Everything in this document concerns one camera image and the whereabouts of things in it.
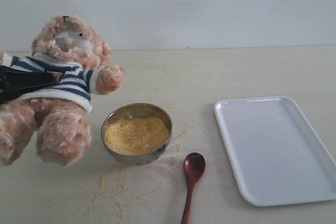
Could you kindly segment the dark red wooden spoon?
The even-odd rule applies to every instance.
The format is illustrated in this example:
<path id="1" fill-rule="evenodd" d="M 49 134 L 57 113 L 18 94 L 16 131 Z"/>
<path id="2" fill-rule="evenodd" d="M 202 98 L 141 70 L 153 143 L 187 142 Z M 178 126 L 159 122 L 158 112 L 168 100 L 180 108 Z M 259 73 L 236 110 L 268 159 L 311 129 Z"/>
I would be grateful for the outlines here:
<path id="1" fill-rule="evenodd" d="M 205 171 L 205 166 L 205 159 L 200 153 L 190 153 L 184 160 L 184 174 L 187 183 L 187 195 L 181 224 L 188 224 L 190 222 L 193 191 L 196 183 L 199 181 Z"/>

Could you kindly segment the beige teddy bear striped sweater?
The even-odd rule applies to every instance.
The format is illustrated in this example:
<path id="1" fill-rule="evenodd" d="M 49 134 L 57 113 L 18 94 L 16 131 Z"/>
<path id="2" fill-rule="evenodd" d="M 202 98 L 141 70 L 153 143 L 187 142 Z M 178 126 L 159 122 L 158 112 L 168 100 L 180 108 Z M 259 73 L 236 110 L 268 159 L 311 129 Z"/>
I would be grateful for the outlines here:
<path id="1" fill-rule="evenodd" d="M 91 145 L 87 113 L 91 95 L 121 87 L 125 70 L 110 64 L 108 43 L 77 16 L 53 17 L 34 38 L 30 56 L 1 51 L 1 66 L 28 72 L 64 72 L 60 81 L 1 104 L 1 165 L 16 161 L 37 134 L 36 153 L 46 163 L 70 166 Z"/>

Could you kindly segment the white rectangular plastic tray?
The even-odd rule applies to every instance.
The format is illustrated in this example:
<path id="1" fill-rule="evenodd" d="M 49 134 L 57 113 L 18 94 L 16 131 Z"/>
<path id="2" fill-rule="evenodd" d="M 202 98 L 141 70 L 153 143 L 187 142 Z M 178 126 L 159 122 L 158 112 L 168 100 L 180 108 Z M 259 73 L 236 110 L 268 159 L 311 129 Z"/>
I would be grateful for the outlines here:
<path id="1" fill-rule="evenodd" d="M 247 202 L 269 207 L 335 199 L 335 160 L 293 99 L 227 99 L 214 112 Z"/>

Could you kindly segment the steel bowl of yellow grain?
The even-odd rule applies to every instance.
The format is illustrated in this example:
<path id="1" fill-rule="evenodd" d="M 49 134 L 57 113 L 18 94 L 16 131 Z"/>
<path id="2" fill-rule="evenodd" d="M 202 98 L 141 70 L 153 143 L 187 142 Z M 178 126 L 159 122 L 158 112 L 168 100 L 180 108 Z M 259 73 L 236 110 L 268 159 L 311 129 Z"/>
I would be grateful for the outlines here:
<path id="1" fill-rule="evenodd" d="M 172 138 L 170 115 L 150 103 L 131 103 L 114 110 L 101 127 L 106 151 L 118 162 L 140 166 L 157 160 Z"/>

